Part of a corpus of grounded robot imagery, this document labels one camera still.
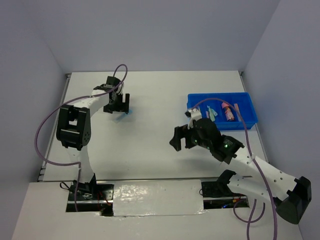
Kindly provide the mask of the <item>blue capped clear tube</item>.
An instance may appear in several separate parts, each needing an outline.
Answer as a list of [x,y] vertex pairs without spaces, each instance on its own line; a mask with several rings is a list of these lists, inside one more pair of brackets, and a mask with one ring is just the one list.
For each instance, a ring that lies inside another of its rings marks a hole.
[[119,122],[121,122],[123,119],[125,119],[126,117],[130,116],[131,114],[132,114],[132,110],[130,109],[130,110],[128,111],[128,113],[123,113],[123,114],[119,115],[119,116],[115,119],[115,122],[116,122],[116,123],[119,123]]

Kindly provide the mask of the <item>light blue eraser stick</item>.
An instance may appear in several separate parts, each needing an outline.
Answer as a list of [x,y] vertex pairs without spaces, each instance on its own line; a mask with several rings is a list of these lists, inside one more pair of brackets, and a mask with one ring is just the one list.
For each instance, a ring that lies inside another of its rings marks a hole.
[[215,117],[218,115],[218,113],[210,106],[207,106],[207,109],[208,109],[208,113],[213,112]]

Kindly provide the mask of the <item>pink capped glue bottle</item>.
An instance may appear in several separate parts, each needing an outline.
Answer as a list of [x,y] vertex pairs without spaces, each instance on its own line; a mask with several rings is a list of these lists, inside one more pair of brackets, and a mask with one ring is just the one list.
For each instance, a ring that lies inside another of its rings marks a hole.
[[224,115],[226,117],[226,120],[228,122],[233,122],[235,120],[235,117],[234,117],[234,115],[232,113],[232,109],[230,108],[230,106],[227,103],[223,102],[221,104],[221,107],[222,107],[222,109],[224,111]]

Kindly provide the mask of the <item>orange capped clear tube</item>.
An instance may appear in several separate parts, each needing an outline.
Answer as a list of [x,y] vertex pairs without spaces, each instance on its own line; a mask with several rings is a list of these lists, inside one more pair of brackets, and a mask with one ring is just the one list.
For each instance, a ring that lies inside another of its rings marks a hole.
[[242,122],[242,116],[241,116],[241,113],[240,113],[239,105],[237,103],[235,103],[234,104],[234,108],[235,108],[235,111],[236,111],[236,115],[237,115],[238,121]]

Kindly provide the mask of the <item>green eraser stick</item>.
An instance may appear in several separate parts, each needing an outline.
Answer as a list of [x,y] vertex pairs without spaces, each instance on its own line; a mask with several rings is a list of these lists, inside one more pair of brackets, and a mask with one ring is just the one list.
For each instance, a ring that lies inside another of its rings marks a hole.
[[215,121],[215,115],[214,115],[214,113],[213,112],[209,112],[209,117],[210,117],[210,120],[212,121],[212,122],[214,122]]

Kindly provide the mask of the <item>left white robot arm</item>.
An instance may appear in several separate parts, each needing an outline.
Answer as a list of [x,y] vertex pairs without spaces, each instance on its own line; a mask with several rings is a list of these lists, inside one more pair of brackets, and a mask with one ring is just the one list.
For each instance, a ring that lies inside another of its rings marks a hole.
[[72,162],[80,162],[80,177],[73,181],[86,199],[97,196],[98,187],[91,167],[88,143],[92,137],[91,117],[100,109],[105,113],[129,113],[130,95],[123,94],[123,81],[108,76],[106,83],[96,86],[91,96],[59,110],[56,138],[61,142]]

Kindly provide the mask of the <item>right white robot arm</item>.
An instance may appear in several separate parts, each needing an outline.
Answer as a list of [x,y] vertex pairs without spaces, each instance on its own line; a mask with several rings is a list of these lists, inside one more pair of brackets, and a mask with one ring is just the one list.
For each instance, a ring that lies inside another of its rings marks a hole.
[[311,181],[286,174],[257,156],[232,136],[221,134],[207,118],[195,120],[192,126],[177,126],[170,145],[176,150],[195,146],[205,148],[226,169],[218,178],[217,190],[223,196],[232,192],[251,196],[275,205],[276,213],[297,225],[312,200]]

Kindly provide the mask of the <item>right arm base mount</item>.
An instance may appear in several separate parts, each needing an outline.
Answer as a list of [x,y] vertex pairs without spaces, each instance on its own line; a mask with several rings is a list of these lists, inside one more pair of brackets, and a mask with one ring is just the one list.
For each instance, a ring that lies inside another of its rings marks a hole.
[[201,181],[201,189],[198,193],[203,197],[205,210],[249,207],[245,195],[232,192],[227,186],[235,174],[234,171],[225,170],[216,180]]

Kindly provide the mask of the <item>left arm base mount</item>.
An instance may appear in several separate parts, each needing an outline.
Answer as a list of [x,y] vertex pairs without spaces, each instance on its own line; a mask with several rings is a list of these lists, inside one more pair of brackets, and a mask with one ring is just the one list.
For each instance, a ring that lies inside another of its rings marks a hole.
[[86,213],[95,212],[103,217],[113,217],[113,198],[114,198],[114,185],[113,184],[97,184],[95,189],[91,192],[78,187],[75,198],[76,183],[72,182],[67,184],[62,181],[59,187],[68,191],[66,212],[67,213]]

